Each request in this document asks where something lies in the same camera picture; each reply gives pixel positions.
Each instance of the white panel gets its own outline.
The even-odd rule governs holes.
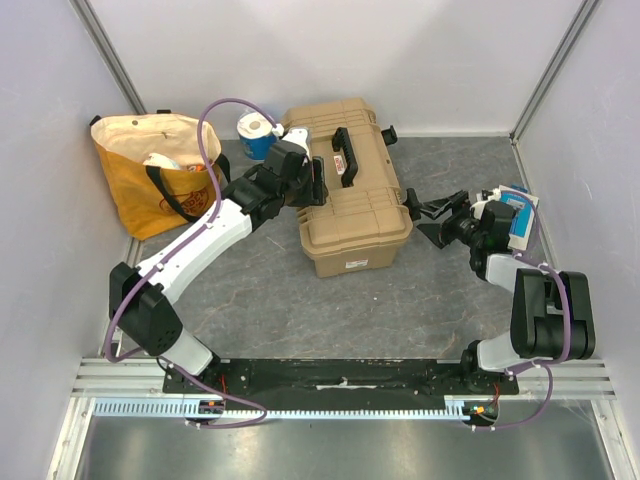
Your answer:
[[[88,122],[129,113],[66,1],[0,14],[0,477],[41,479],[124,255]]]
[[[92,3],[149,110],[364,96],[381,124],[433,134],[513,128],[580,0]]]
[[[597,351],[640,445],[640,4],[601,2],[525,131],[558,267],[589,277]]]

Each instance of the black handle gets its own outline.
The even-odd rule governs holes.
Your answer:
[[[353,187],[353,179],[358,173],[358,161],[356,160],[356,154],[353,151],[351,145],[351,138],[349,138],[349,131],[345,127],[338,127],[336,133],[334,133],[331,139],[331,147],[334,152],[344,152],[344,159],[346,160],[346,168],[342,174],[342,186]]]
[[[180,215],[182,218],[184,218],[187,222],[190,222],[190,223],[197,222],[200,219],[200,217],[189,215],[187,212],[185,212],[184,208],[182,208],[182,205],[180,205],[180,202],[178,202],[178,200],[176,200],[176,198],[169,193],[169,190],[167,190],[167,187],[165,187],[164,182],[162,181],[162,175],[160,173],[162,169],[160,167],[147,165],[145,169],[147,171],[147,176],[149,177],[149,179],[153,182],[153,184],[156,186],[158,191],[162,194],[162,196],[167,201],[169,206],[173,208],[173,210],[178,215]]]

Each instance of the orange bag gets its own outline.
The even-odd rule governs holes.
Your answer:
[[[215,190],[206,168],[202,169],[197,125],[197,119],[173,113],[92,121],[91,137],[118,215],[138,240],[196,221],[213,204]],[[220,141],[206,122],[203,139],[209,161],[217,160]],[[143,165],[152,153],[168,157],[180,169]],[[213,166],[220,181],[222,170]],[[189,167],[201,171],[188,171]]]

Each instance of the white label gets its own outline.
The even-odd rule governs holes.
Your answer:
[[[333,161],[336,164],[336,170],[338,172],[338,175],[342,175],[344,171],[347,169],[347,167],[344,164],[344,159],[342,158],[342,155],[334,155]]]
[[[356,260],[355,262],[347,262],[345,264],[345,268],[366,267],[368,263],[369,263],[369,259],[367,259],[367,260]]]

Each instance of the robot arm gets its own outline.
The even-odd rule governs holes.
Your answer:
[[[276,141],[265,162],[232,181],[222,197],[215,219],[211,218],[211,207],[168,247],[135,269],[120,263],[110,275],[112,317],[134,285],[151,275],[125,310],[119,326],[149,355],[162,356],[193,375],[218,358],[184,329],[172,305],[222,252],[275,218],[283,206],[325,203],[323,162],[310,158],[307,129],[292,129]]]
[[[409,189],[405,202],[414,221],[422,215],[435,220],[451,211],[441,224],[423,223],[417,228],[438,248],[454,240],[467,245],[469,266],[478,278],[513,294],[510,330],[472,344],[475,366],[500,372],[526,360],[559,358],[564,345],[564,325],[558,285],[540,266],[512,255],[509,232],[516,210],[500,201],[499,190],[483,193],[486,198],[473,205],[466,191],[420,203],[415,191]],[[578,272],[556,273],[569,300],[568,358],[589,358],[595,349],[595,330],[587,277]]]

